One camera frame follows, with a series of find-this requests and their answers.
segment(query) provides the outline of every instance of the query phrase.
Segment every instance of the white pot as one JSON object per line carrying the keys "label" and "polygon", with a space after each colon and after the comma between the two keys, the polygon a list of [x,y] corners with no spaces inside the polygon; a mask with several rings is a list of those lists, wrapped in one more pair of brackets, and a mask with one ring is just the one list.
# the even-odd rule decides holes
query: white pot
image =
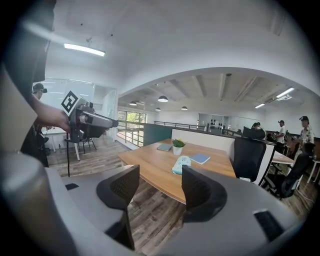
{"label": "white pot", "polygon": [[176,156],[180,156],[183,148],[184,147],[173,146],[173,154]]}

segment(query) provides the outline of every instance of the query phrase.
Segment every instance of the wooden table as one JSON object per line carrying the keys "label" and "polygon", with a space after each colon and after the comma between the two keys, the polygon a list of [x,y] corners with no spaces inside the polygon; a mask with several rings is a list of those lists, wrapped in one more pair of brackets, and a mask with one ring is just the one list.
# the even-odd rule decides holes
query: wooden table
{"label": "wooden table", "polygon": [[289,157],[287,157],[277,151],[274,152],[272,162],[284,164],[284,165],[292,165],[294,163],[294,161],[291,158],[289,158]]}
{"label": "wooden table", "polygon": [[[185,204],[186,198],[182,190],[182,176],[171,172],[180,155],[170,151],[157,150],[160,144],[171,144],[171,139],[166,139],[148,146],[119,154],[120,159],[127,165],[140,165],[140,177],[166,195]],[[191,166],[213,171],[219,174],[236,177],[227,152],[200,145],[187,143],[181,156],[191,157],[195,154],[205,154],[210,159],[204,164],[191,161]]]}

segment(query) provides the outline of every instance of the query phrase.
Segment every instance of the wooden floor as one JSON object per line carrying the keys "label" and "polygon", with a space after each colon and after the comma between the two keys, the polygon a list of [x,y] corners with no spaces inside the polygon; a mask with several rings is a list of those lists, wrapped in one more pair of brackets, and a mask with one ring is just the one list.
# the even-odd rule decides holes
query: wooden floor
{"label": "wooden floor", "polygon": [[[118,154],[129,149],[119,142],[112,142],[106,137],[93,139],[97,148],[85,144],[85,154],[80,145],[80,161],[77,161],[75,148],[70,147],[70,174],[86,175],[111,170],[121,166]],[[67,154],[65,149],[53,151],[48,156],[49,166],[58,170],[61,176],[68,175]],[[140,179],[139,187],[128,206],[128,215],[134,245],[140,255],[154,255],[182,227],[185,205],[166,196],[147,182]],[[299,191],[307,198],[315,201],[318,193],[315,183],[307,184],[304,176]],[[300,219],[304,219],[313,203],[305,199],[297,191],[293,196],[283,199]]]}

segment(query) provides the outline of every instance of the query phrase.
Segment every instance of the man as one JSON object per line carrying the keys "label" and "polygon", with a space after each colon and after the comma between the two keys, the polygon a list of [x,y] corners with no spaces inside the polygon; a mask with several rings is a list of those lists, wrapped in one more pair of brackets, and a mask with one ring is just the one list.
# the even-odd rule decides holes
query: man
{"label": "man", "polygon": [[[37,83],[32,88],[32,94],[40,100],[43,94],[46,94],[48,90],[44,88],[44,85],[42,83]],[[35,130],[35,139],[36,139],[36,145],[40,153],[40,158],[42,164],[44,167],[49,167],[47,154],[46,154],[46,147],[45,143],[48,141],[49,138],[45,137],[42,133],[42,126],[35,124],[34,125]]]}
{"label": "man", "polygon": [[46,94],[48,90],[44,88],[44,85],[42,83],[37,83],[36,85],[33,86],[32,88],[32,94],[40,100],[42,97],[42,94]]}
{"label": "man", "polygon": [[298,147],[298,150],[294,156],[294,161],[296,161],[297,157],[302,153],[302,149],[304,147],[304,144],[315,143],[314,133],[309,126],[309,118],[306,115],[304,115],[300,118],[300,120],[301,120],[301,125],[302,125],[303,129],[302,129],[302,131],[300,133],[300,137],[298,139],[299,147]]}
{"label": "man", "polygon": [[279,121],[279,124],[281,129],[279,134],[275,136],[276,138],[275,150],[282,154],[285,149],[285,135],[286,135],[287,129],[285,127],[285,121],[281,120]]}

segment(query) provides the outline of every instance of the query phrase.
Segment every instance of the black cable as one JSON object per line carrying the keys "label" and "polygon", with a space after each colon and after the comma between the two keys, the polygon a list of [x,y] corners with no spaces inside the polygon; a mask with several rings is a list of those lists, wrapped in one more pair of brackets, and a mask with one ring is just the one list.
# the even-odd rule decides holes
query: black cable
{"label": "black cable", "polygon": [[[69,139],[69,134],[66,133],[66,139]],[[69,142],[66,141],[66,158],[68,160],[68,177],[70,177],[70,160],[69,160]]]}

